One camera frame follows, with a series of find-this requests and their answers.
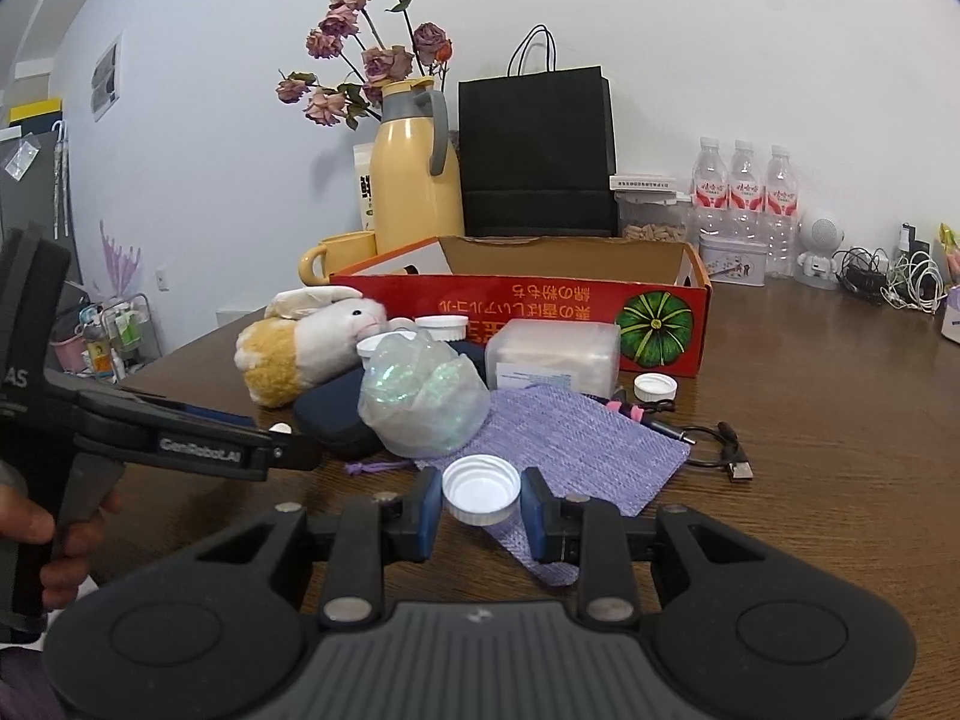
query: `iridescent plastic bag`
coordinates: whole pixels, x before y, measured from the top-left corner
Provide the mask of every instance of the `iridescent plastic bag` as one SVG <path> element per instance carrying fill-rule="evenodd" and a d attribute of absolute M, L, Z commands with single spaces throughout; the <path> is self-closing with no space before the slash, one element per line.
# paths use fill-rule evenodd
<path fill-rule="evenodd" d="M 490 392 L 472 360 L 429 333 L 383 338 L 360 386 L 360 418 L 402 458 L 465 445 L 487 418 Z"/>

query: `yellow box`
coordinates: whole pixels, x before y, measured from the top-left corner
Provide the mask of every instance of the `yellow box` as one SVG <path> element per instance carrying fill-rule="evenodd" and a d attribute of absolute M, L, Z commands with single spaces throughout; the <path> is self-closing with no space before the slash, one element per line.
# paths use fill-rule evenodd
<path fill-rule="evenodd" d="M 23 119 L 30 119 L 32 116 L 42 116 L 45 113 L 56 113 L 64 109 L 64 101 L 60 98 L 50 98 L 49 100 L 40 100 L 39 103 L 27 103 L 26 105 L 17 105 L 10 109 L 11 127 Z"/>

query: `white wall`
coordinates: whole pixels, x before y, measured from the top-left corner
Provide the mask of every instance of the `white wall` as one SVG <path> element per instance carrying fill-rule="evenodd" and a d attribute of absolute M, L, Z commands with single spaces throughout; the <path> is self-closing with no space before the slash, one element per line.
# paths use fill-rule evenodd
<path fill-rule="evenodd" d="M 52 57 L 85 1 L 0 2 L 0 121 L 3 108 L 45 100 Z"/>
<path fill-rule="evenodd" d="M 306 247 L 358 227 L 350 148 L 373 124 L 321 129 L 272 94 L 278 67 L 341 80 L 336 60 L 302 47 L 325 1 L 88 0 L 59 50 L 51 92 L 66 100 L 80 261 L 103 285 L 101 217 L 142 245 L 170 346 L 212 329 L 217 309 L 295 286 Z M 704 134 L 727 154 L 752 139 L 762 159 L 783 143 L 800 203 L 832 208 L 848 242 L 889 247 L 904 220 L 927 238 L 940 220 L 960 225 L 942 179 L 960 154 L 957 1 L 414 0 L 411 15 L 449 31 L 450 80 L 501 74 L 546 22 L 560 66 L 600 64 L 610 79 L 621 172 L 686 177 Z M 378 22 L 402 38 L 400 18 Z M 95 124 L 90 70 L 120 32 L 121 100 Z M 168 293 L 152 285 L 158 266 Z"/>

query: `stuffed bunny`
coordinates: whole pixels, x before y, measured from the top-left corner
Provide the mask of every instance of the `stuffed bunny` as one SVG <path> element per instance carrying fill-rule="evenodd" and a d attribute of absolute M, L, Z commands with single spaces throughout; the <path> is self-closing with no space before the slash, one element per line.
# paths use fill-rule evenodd
<path fill-rule="evenodd" d="M 357 341 L 389 329 L 383 306 L 357 290 L 290 290 L 240 334 L 233 361 L 251 400 L 274 409 L 357 365 Z"/>

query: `human hand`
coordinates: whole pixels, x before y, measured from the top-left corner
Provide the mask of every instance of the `human hand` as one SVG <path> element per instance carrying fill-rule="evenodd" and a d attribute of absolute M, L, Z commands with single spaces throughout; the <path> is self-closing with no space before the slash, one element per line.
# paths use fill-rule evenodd
<path fill-rule="evenodd" d="M 116 490 L 100 504 L 105 512 L 120 511 Z M 90 573 L 86 559 L 104 540 L 104 516 L 98 511 L 87 522 L 78 522 L 64 534 L 64 553 L 40 570 L 43 605 L 48 610 L 64 608 L 77 597 L 77 590 Z M 46 544 L 53 540 L 56 523 L 50 512 L 8 485 L 0 485 L 0 538 L 21 544 Z"/>

